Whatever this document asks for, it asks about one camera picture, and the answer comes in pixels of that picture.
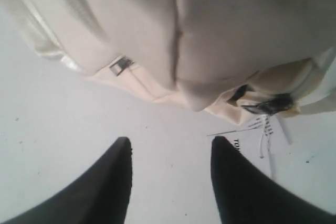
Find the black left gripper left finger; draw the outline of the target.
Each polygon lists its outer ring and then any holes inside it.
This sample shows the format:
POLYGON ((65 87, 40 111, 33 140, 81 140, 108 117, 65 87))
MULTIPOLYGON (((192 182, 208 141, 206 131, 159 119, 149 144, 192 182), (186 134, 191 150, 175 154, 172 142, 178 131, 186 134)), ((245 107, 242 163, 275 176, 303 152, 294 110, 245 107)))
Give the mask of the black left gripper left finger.
POLYGON ((7 223, 124 223, 132 177, 131 142, 119 137, 70 185, 7 223))

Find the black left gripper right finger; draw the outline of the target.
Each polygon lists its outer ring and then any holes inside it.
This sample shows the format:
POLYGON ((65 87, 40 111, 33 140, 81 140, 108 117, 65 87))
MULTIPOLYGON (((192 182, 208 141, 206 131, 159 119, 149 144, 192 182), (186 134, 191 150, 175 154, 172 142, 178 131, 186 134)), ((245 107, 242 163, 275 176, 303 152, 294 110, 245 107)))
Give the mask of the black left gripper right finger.
POLYGON ((223 136, 212 141, 211 179, 222 223, 335 223, 335 215, 275 183, 223 136))

